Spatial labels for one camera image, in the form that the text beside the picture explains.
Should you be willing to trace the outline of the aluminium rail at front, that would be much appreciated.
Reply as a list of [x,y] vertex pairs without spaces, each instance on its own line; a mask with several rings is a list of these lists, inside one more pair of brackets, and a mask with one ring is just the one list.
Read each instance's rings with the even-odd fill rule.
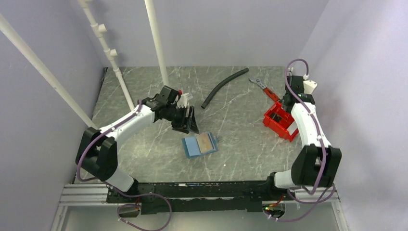
[[59,204],[76,205],[119,205],[124,203],[151,203],[154,194],[168,200],[180,199],[234,199],[244,198],[261,201],[264,204],[275,203],[279,199],[291,202],[286,190],[272,190],[264,180],[217,181],[217,182],[151,182],[140,183],[141,199],[128,198],[104,184],[68,184],[65,185]]

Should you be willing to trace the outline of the blue card holder wallet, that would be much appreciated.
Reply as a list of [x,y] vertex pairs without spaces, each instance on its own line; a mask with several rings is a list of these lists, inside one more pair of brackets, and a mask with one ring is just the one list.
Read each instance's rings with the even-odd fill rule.
[[207,154],[211,154],[214,152],[218,151],[218,138],[216,136],[214,136],[211,132],[205,132],[205,133],[209,133],[212,143],[213,143],[213,147],[214,149],[210,152],[204,153],[202,154],[199,150],[198,144],[197,144],[197,139],[196,137],[198,136],[194,136],[194,137],[186,137],[186,138],[182,138],[181,142],[184,148],[184,152],[186,154],[187,158],[196,158],[196,157],[200,157],[200,156],[204,156]]

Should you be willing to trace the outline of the stack of white cards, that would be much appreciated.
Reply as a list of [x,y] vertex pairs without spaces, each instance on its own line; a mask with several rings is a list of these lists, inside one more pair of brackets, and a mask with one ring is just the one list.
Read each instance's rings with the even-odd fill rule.
[[290,135],[292,135],[296,130],[297,130],[297,124],[296,124],[296,122],[294,121],[293,123],[291,123],[291,124],[289,125],[289,127],[287,128],[287,131],[288,131],[288,133],[289,133]]

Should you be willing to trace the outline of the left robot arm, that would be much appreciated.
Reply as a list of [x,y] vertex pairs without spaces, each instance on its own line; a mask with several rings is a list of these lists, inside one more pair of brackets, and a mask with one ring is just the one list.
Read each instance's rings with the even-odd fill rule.
[[[154,97],[138,100],[137,106],[117,121],[102,128],[87,128],[75,159],[77,180],[100,180],[116,188],[124,201],[134,201],[140,193],[139,182],[120,168],[120,147],[130,137],[158,120],[169,121],[175,131],[198,133],[194,106],[190,105],[192,98],[189,92],[183,93],[163,86]],[[91,178],[81,177],[81,170],[91,174]]]

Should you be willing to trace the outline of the red-handled adjustable wrench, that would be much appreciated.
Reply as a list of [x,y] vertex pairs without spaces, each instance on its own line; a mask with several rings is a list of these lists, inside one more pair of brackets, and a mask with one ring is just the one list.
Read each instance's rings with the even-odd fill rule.
[[275,94],[271,89],[269,89],[259,78],[249,77],[249,81],[258,85],[263,92],[274,102],[278,102],[280,98],[277,94]]

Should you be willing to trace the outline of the red plastic bin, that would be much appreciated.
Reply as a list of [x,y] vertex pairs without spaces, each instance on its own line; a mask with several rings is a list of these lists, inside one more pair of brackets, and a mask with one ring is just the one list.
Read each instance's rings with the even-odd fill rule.
[[292,115],[282,109],[280,102],[275,102],[265,113],[263,124],[273,130],[280,138],[292,142],[298,134],[298,129],[290,135],[287,128],[295,120]]

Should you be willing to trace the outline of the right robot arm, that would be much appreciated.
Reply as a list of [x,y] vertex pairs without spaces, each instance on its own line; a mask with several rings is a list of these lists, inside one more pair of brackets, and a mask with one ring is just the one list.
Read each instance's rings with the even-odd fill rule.
[[274,181],[265,186],[266,196],[271,200],[291,187],[331,187],[342,158],[341,150],[333,147],[324,135],[314,98],[306,93],[304,84],[302,76],[287,76],[285,80],[283,109],[296,123],[302,149],[291,169],[275,173]]

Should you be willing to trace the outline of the white PVC pipe frame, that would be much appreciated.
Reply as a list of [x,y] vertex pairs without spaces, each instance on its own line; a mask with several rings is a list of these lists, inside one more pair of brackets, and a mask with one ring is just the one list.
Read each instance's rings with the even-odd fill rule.
[[[106,42],[103,34],[107,32],[104,24],[98,24],[94,18],[91,9],[89,8],[89,0],[79,0],[78,4],[83,9],[86,15],[90,27],[96,38],[99,40],[103,52],[113,67],[116,78],[119,81],[119,86],[125,96],[126,102],[130,108],[133,110],[135,108],[134,103],[131,99],[127,86],[123,79],[123,74],[119,70],[119,67],[115,61],[117,56],[116,49],[110,49],[108,43]],[[162,82],[164,85],[169,85],[168,74],[166,71],[165,57],[163,53],[161,37],[159,33],[159,28],[157,24],[157,18],[154,8],[154,3],[152,0],[145,1],[145,7],[147,10],[148,20],[150,24],[150,29],[153,36],[155,51],[159,63],[159,68],[161,71]],[[0,31],[6,36],[6,38],[18,49],[18,51],[32,64],[32,66],[39,72],[40,75],[49,83],[49,85],[61,96],[61,98],[71,107],[71,109],[79,116],[79,118],[89,127],[95,126],[92,120],[86,115],[79,104],[72,98],[72,96],[67,92],[67,90],[61,85],[57,78],[52,74],[52,72],[46,67],[46,65],[40,60],[40,58],[34,53],[34,51],[28,46],[28,44],[23,40],[23,38],[17,33],[17,31],[10,25],[6,18],[0,16]]]

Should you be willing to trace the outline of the aluminium rail at right edge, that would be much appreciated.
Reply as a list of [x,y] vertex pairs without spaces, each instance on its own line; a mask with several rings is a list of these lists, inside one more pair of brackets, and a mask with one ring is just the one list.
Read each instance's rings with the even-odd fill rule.
[[287,67],[286,72],[285,72],[285,77],[293,76],[294,68],[293,67]]

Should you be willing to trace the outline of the black base bar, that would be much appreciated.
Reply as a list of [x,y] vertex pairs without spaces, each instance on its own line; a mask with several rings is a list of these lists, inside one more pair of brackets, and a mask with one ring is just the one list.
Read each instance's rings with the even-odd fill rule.
[[168,211],[260,212],[268,204],[291,200],[285,189],[277,189],[272,183],[272,180],[140,183],[141,199],[128,198],[109,189],[106,201],[109,204],[138,202],[143,215]]

